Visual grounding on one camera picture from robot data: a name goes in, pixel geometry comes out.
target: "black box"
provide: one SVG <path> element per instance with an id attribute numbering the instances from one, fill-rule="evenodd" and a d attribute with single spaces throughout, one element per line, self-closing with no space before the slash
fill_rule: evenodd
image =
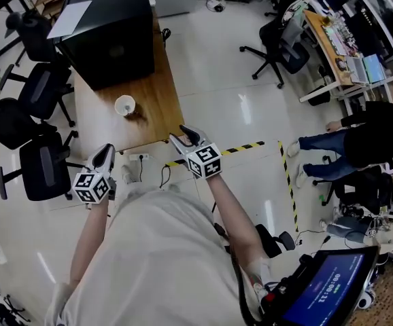
<path id="1" fill-rule="evenodd" d="M 89 0 L 66 0 L 65 6 Z M 154 72 L 153 15 L 149 0 L 91 0 L 72 35 L 56 45 L 98 90 Z"/>

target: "wooden desk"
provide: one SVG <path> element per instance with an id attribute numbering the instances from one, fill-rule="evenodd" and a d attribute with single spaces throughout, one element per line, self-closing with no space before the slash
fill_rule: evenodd
<path id="1" fill-rule="evenodd" d="M 87 158 L 103 144 L 117 151 L 182 135 L 182 111 L 169 68 L 169 62 L 157 20 L 154 22 L 155 72 L 148 77 L 124 82 L 94 92 L 75 74 L 75 110 L 82 157 Z M 115 100 L 131 95 L 140 116 L 125 118 L 115 112 Z"/>
<path id="2" fill-rule="evenodd" d="M 332 90 L 340 85 L 342 86 L 353 86 L 354 84 L 351 81 L 351 75 L 349 71 L 341 71 L 337 64 L 336 64 L 336 58 L 340 58 L 341 60 L 345 60 L 344 56 L 338 55 L 335 51 L 334 48 L 331 45 L 331 41 L 329 40 L 328 36 L 324 32 L 324 29 L 322 28 L 323 25 L 323 16 L 319 14 L 315 14 L 314 12 L 311 11 L 304 11 L 305 14 L 305 19 L 307 20 L 308 25 L 310 26 L 311 31 L 313 32 L 315 38 L 318 40 L 320 47 L 322 47 L 322 50 L 325 53 L 326 59 L 328 60 L 332 72 L 334 73 L 335 77 L 335 82 L 324 86 L 323 88 L 320 88 L 319 90 L 316 90 L 315 92 L 312 92 L 306 96 L 303 96 L 300 99 L 300 102 L 308 101 L 311 98 L 314 98 L 315 96 L 325 93 L 329 90 Z"/>

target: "electrical outlet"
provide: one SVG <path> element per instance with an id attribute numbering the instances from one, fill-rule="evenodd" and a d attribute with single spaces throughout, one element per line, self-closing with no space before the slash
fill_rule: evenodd
<path id="1" fill-rule="evenodd" d="M 149 160 L 150 155 L 148 153 L 134 153 L 129 156 L 130 161 L 141 160 L 140 156 L 142 156 L 142 160 Z"/>

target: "black and yellow hazard tape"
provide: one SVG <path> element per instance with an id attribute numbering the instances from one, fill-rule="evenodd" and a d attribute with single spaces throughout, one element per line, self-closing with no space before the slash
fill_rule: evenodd
<path id="1" fill-rule="evenodd" d="M 221 154 L 223 156 L 231 155 L 232 153 L 239 152 L 239 151 L 244 151 L 246 149 L 251 149 L 253 147 L 258 147 L 258 146 L 263 146 L 264 141 L 257 141 L 256 143 L 252 144 L 246 144 L 242 145 L 239 147 L 234 147 L 232 149 L 226 149 L 225 151 L 222 151 Z M 181 166 L 182 164 L 185 164 L 186 160 L 175 160 L 173 162 L 165 163 L 166 166 Z"/>
<path id="2" fill-rule="evenodd" d="M 279 147 L 279 152 L 281 152 L 281 158 L 283 159 L 284 172 L 286 173 L 287 185 L 289 187 L 289 194 L 290 194 L 290 198 L 292 199 L 294 229 L 296 232 L 299 232 L 298 211 L 296 210 L 296 203 L 294 202 L 294 198 L 293 198 L 292 181 L 290 180 L 289 170 L 287 169 L 286 154 L 284 153 L 283 144 L 281 141 L 278 141 L 278 147 Z"/>

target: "blue jeans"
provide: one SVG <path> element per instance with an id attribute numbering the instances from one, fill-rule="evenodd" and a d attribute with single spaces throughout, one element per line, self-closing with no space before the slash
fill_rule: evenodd
<path id="1" fill-rule="evenodd" d="M 306 164 L 304 171 L 309 177 L 318 177 L 328 181 L 334 181 L 358 170 L 352 166 L 345 156 L 343 142 L 345 140 L 346 129 L 336 132 L 316 135 L 314 137 L 299 138 L 301 149 L 325 149 L 337 152 L 341 157 L 330 164 Z"/>
<path id="2" fill-rule="evenodd" d="M 346 238 L 353 242 L 363 242 L 364 235 L 367 232 L 372 219 L 370 221 L 358 221 L 355 217 L 339 217 L 335 224 L 328 225 L 326 231 L 341 238 Z"/>

